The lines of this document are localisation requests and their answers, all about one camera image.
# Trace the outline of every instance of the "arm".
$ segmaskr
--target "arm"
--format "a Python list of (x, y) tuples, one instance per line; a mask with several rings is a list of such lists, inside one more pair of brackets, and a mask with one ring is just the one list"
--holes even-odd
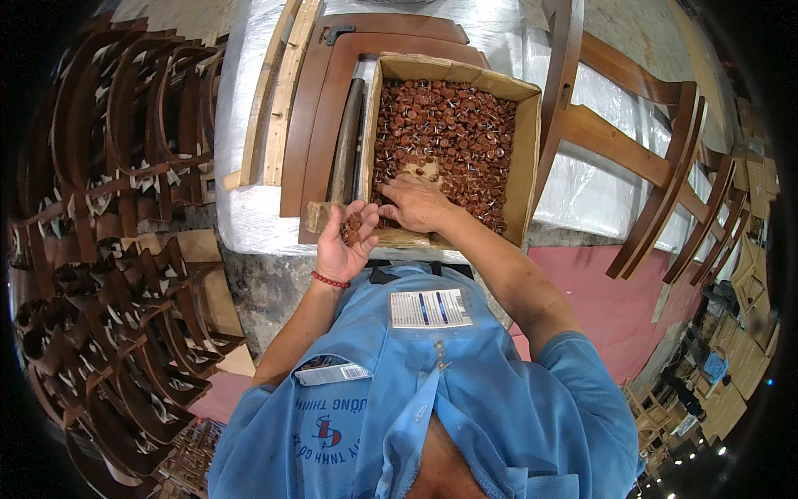
[[(361, 242), (351, 248), (343, 243), (340, 229), (345, 215), (335, 206), (324, 231), (318, 237), (316, 272), (327, 279), (348, 283), (363, 270), (369, 261), (369, 253), (377, 246), (377, 237), (369, 237), (379, 221), (377, 205), (366, 206), (364, 201), (354, 201), (346, 209), (346, 216), (358, 211), (363, 219), (359, 230)], [(288, 323), (263, 352), (252, 384), (280, 384), (313, 342), (330, 330), (342, 295), (341, 288), (312, 279)]]
[(381, 206), (380, 215), (413, 231), (437, 232), (463, 253), (529, 339), (533, 359), (555, 335), (581, 331), (568, 302), (535, 262), (449, 202), (436, 184), (401, 174), (380, 192), (397, 204)]

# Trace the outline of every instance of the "hand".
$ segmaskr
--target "hand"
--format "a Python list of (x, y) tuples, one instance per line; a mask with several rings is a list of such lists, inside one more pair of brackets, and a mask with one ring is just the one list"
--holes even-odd
[(400, 173), (395, 179), (379, 184), (377, 190), (396, 203), (396, 206), (382, 205), (380, 215), (415, 232), (439, 232), (452, 214), (462, 210), (446, 199), (437, 184), (426, 177)]
[[(355, 212), (361, 213), (363, 225), (358, 231), (360, 242), (350, 248), (341, 239), (341, 224)], [(348, 283), (354, 279), (369, 261), (371, 250), (377, 247), (379, 239), (369, 235), (379, 221), (376, 204), (366, 206), (365, 201), (357, 200), (349, 205), (346, 213), (342, 213), (338, 206), (333, 205), (330, 219), (318, 237), (316, 272), (339, 283)]]

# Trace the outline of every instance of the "pink mat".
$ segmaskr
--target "pink mat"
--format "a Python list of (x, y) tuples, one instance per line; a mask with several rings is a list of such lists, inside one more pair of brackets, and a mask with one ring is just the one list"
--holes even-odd
[[(692, 266), (671, 287), (659, 321), (652, 324), (670, 255), (653, 250), (633, 279), (614, 280), (605, 272), (619, 249), (530, 248), (528, 254), (565, 295), (612, 378), (622, 383), (640, 373), (670, 325), (693, 316), (701, 289), (689, 284)], [(515, 324), (510, 334), (521, 357), (529, 360), (529, 344)]]
[(210, 418), (225, 425), (230, 422), (235, 405), (239, 398), (250, 386), (252, 377), (243, 374), (219, 372), (213, 374), (208, 381), (213, 385), (211, 389), (188, 411), (198, 418)]

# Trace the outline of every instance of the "shirt pocket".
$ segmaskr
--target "shirt pocket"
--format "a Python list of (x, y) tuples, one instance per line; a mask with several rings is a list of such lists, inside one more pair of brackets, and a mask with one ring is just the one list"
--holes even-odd
[(527, 479), (527, 499), (579, 499), (579, 475), (540, 475)]

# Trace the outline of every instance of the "wrist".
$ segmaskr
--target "wrist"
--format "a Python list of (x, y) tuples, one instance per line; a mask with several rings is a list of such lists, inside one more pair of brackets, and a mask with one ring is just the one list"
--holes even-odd
[(322, 281), (315, 279), (314, 277), (311, 277), (309, 292), (313, 292), (316, 294), (332, 295), (340, 298), (344, 294), (344, 288), (323, 283)]
[(465, 211), (465, 208), (451, 203), (444, 210), (443, 215), (440, 217), (440, 227), (436, 228), (435, 232), (443, 236), (445, 239), (450, 240), (450, 236), (457, 231), (463, 229), (463, 226), (468, 224), (474, 217)]

